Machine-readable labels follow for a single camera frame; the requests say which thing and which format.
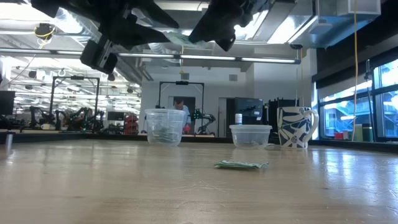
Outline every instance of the mug handle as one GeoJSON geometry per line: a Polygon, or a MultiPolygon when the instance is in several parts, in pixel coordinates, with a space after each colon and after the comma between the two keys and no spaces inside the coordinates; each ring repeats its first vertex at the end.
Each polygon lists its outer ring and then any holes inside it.
{"type": "Polygon", "coordinates": [[[315,130],[318,128],[318,125],[319,125],[318,112],[315,110],[306,111],[306,112],[304,112],[304,117],[307,117],[310,114],[312,114],[313,118],[314,118],[313,124],[312,124],[312,128],[311,128],[309,134],[303,138],[303,142],[308,142],[311,139],[312,134],[315,132],[315,130]]]}

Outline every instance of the blue and white mug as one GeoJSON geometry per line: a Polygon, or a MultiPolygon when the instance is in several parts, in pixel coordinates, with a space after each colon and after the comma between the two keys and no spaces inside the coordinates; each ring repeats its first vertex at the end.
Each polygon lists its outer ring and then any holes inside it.
{"type": "Polygon", "coordinates": [[[282,147],[306,149],[312,134],[318,128],[318,112],[307,107],[278,108],[278,133],[282,147]]]}

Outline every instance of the plastic container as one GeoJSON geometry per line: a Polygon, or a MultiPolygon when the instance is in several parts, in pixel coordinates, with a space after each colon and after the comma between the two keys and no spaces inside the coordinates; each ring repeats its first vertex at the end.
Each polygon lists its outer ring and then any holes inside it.
{"type": "Polygon", "coordinates": [[[182,110],[148,109],[147,132],[149,144],[178,146],[182,137],[182,110]]]}
{"type": "Polygon", "coordinates": [[[231,125],[232,138],[238,148],[264,149],[268,144],[269,125],[231,125]]]}

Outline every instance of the wooden table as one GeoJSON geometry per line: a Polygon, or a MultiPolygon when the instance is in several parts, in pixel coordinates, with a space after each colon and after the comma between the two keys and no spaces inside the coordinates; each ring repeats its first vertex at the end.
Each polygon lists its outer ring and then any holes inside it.
{"type": "Polygon", "coordinates": [[[0,161],[0,223],[398,223],[393,154],[92,140],[14,149],[0,161]],[[222,159],[269,167],[214,169],[222,159]]]}

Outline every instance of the clear plastic container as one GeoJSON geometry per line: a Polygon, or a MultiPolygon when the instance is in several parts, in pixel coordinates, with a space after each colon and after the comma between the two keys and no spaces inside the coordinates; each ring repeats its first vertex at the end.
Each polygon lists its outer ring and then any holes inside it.
{"type": "Polygon", "coordinates": [[[268,144],[269,125],[230,125],[234,144],[238,148],[264,149],[268,144]]]}
{"type": "Polygon", "coordinates": [[[178,146],[180,144],[184,111],[148,109],[145,110],[145,113],[150,144],[163,146],[178,146]]]}

